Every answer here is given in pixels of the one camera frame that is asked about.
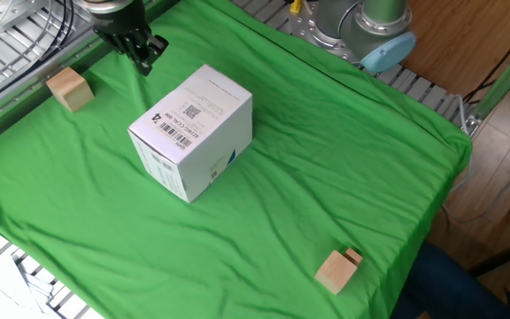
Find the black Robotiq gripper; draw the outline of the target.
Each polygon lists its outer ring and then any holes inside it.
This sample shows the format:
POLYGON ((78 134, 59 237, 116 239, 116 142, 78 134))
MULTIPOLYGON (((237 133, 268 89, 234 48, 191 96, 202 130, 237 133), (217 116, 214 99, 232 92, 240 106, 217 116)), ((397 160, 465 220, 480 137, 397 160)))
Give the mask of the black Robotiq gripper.
POLYGON ((151 62, 169 45, 165 38, 151 34, 142 0, 92 1, 91 14, 95 31, 112 38, 117 50, 127 55, 143 76, 151 72, 151 62))

